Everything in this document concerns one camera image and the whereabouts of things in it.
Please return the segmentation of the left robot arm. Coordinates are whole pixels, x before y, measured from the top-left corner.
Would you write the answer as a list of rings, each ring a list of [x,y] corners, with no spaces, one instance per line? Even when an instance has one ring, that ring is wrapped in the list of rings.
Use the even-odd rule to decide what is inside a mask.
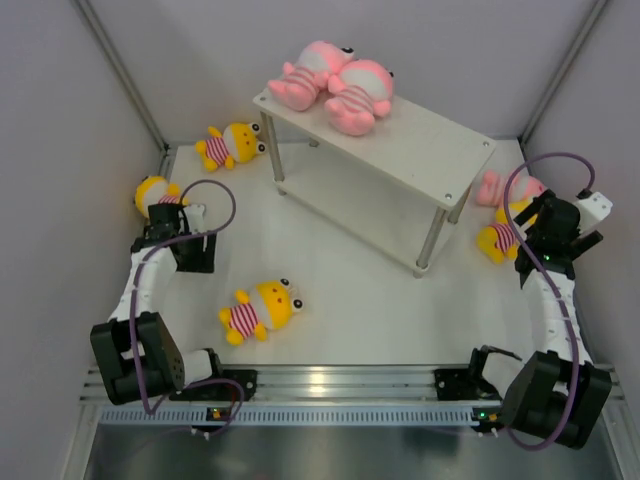
[[[202,204],[149,207],[149,223],[130,247],[130,274],[118,305],[91,330],[97,366],[115,405],[190,386],[209,400],[225,390],[214,350],[181,352],[160,313],[175,273],[214,271],[217,235],[203,234],[205,211]]]

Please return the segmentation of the yellow plush toy wall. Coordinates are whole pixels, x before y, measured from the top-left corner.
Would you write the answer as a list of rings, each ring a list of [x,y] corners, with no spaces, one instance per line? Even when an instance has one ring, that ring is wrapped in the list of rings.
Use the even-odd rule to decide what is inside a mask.
[[[162,176],[146,177],[136,188],[134,204],[146,220],[150,219],[149,207],[156,204],[188,205],[189,200],[181,198],[180,187]]]

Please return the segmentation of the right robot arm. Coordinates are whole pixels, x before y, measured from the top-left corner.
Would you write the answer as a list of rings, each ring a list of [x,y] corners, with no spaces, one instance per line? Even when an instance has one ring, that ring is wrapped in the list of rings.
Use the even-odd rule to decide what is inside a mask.
[[[518,353],[474,349],[466,373],[475,395],[498,399],[497,414],[481,414],[512,432],[580,449],[611,392],[609,373],[596,367],[581,339],[574,261],[602,240],[597,225],[612,210],[599,192],[574,202],[547,190],[497,209],[476,237],[491,260],[511,260],[532,323],[532,348]]]

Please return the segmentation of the yellow plush toy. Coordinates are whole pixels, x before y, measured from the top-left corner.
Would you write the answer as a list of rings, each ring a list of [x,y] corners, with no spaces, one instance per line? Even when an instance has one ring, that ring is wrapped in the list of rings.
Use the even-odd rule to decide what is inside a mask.
[[[255,122],[231,123],[223,131],[209,127],[209,137],[198,141],[194,148],[207,171],[221,167],[231,170],[266,152],[267,145],[259,139],[261,131],[261,125]]]
[[[266,341],[271,331],[285,327],[305,306],[287,278],[256,284],[249,291],[238,289],[234,297],[236,303],[218,314],[225,339],[232,346],[250,337]]]
[[[525,198],[518,202],[509,203],[509,213],[512,219],[519,215],[528,207],[534,197]],[[531,227],[537,219],[537,214],[533,215],[524,225],[516,224],[519,233],[526,238],[526,230]],[[513,261],[517,257],[519,241],[508,225],[505,209],[500,206],[495,212],[494,222],[485,226],[476,236],[476,246],[494,264],[502,264],[505,260]]]

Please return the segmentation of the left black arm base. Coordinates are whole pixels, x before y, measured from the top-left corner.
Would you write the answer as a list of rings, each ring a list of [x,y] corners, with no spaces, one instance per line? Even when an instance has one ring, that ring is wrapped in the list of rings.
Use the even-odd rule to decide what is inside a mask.
[[[237,383],[244,392],[244,400],[251,400],[256,393],[258,372],[254,369],[224,369],[222,378]],[[240,400],[239,389],[229,384],[207,383],[195,386],[181,393],[172,394],[169,399],[174,402],[233,402]]]

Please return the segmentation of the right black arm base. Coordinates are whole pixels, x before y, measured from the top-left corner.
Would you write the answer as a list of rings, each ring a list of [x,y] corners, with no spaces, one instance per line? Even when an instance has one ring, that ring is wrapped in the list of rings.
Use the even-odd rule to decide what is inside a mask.
[[[498,390],[468,368],[444,368],[434,371],[437,398],[440,401],[502,399]]]

